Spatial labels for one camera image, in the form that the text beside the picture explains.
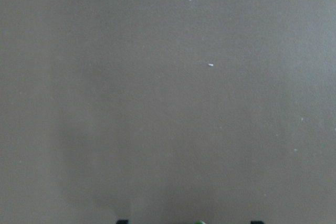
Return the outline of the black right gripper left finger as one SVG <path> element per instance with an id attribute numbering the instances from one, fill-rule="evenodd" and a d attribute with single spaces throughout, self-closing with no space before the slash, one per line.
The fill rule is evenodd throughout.
<path id="1" fill-rule="evenodd" d="M 119 219 L 116 224 L 129 224 L 129 221 L 127 219 Z"/>

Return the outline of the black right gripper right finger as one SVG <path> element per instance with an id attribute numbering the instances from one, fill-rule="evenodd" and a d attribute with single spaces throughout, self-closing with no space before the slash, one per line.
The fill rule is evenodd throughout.
<path id="1" fill-rule="evenodd" d="M 252 220 L 250 224 L 264 224 L 264 222 L 261 220 Z"/>

